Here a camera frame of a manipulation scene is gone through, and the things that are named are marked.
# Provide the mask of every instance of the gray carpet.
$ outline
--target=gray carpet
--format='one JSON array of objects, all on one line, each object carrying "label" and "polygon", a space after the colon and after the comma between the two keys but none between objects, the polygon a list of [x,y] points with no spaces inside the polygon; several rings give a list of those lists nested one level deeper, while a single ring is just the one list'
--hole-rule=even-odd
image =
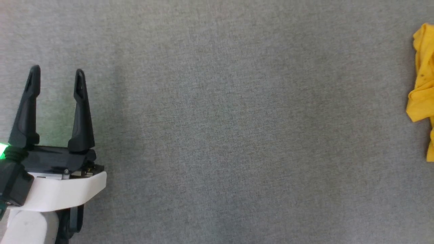
[{"label": "gray carpet", "polygon": [[4,0],[0,139],[39,64],[41,145],[86,73],[107,188],[71,243],[434,243],[423,1]]}]

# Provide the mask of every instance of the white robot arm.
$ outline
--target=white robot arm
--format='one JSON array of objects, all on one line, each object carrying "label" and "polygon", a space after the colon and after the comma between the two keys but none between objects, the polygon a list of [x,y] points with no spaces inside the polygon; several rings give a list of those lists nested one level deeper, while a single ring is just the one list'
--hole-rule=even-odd
[{"label": "white robot arm", "polygon": [[84,72],[77,70],[76,115],[67,148],[38,146],[36,97],[40,68],[30,70],[9,138],[0,157],[0,219],[10,214],[0,244],[67,244],[81,230],[84,204],[106,186],[96,153]]}]

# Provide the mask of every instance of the yellow towel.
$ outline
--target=yellow towel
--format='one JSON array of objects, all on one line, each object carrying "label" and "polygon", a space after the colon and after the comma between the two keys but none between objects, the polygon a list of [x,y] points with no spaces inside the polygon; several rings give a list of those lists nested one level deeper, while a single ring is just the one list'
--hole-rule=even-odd
[{"label": "yellow towel", "polygon": [[[427,23],[413,35],[416,49],[416,84],[408,95],[407,114],[413,122],[430,118],[434,127],[434,26]],[[427,161],[434,162],[434,130]]]}]

